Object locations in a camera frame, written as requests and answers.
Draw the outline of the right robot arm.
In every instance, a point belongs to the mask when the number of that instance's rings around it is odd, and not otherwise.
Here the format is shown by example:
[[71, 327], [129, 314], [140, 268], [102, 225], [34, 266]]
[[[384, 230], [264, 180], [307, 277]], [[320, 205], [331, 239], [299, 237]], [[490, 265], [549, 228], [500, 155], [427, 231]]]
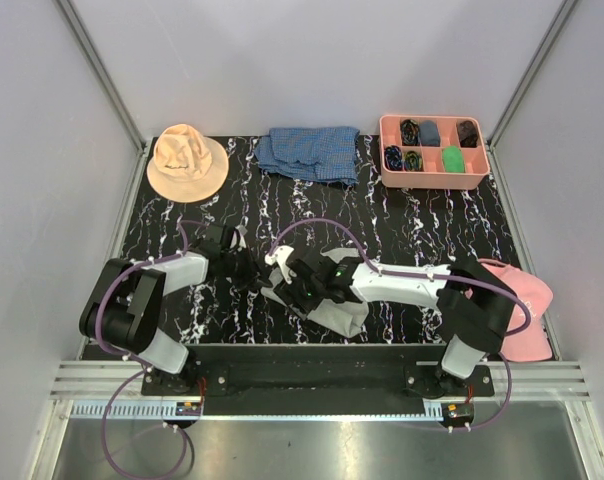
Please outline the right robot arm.
[[442, 318], [445, 352], [436, 384], [458, 396], [475, 366], [501, 352], [517, 296], [479, 262], [431, 267], [369, 266], [354, 248], [326, 252], [279, 246], [266, 254], [270, 267], [263, 295], [298, 316], [345, 338], [358, 335], [376, 302], [428, 308]]

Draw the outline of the grey cloth napkin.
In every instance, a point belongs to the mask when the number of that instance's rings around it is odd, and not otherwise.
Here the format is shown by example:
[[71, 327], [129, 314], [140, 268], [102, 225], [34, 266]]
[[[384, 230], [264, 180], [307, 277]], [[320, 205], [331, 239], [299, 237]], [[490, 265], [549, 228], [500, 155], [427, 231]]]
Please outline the grey cloth napkin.
[[[300, 254], [289, 246], [278, 247], [268, 284], [261, 294], [295, 314], [302, 320], [314, 322], [345, 338], [358, 335], [369, 313], [369, 305], [352, 290], [353, 276], [363, 259], [354, 248], [336, 248], [326, 252]], [[275, 287], [294, 277], [308, 278], [312, 274], [329, 275], [328, 296], [308, 316], [289, 309], [274, 293]]]

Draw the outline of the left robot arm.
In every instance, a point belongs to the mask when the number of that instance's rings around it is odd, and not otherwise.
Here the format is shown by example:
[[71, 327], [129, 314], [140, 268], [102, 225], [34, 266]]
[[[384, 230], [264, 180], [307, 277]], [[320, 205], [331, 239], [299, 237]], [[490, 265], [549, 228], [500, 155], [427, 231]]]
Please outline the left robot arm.
[[226, 279], [237, 290], [257, 291], [265, 277], [242, 226], [205, 225], [183, 249], [157, 260], [110, 259], [80, 315], [79, 331], [106, 352], [141, 362], [147, 378], [178, 396], [201, 383], [194, 351], [160, 327], [166, 296]]

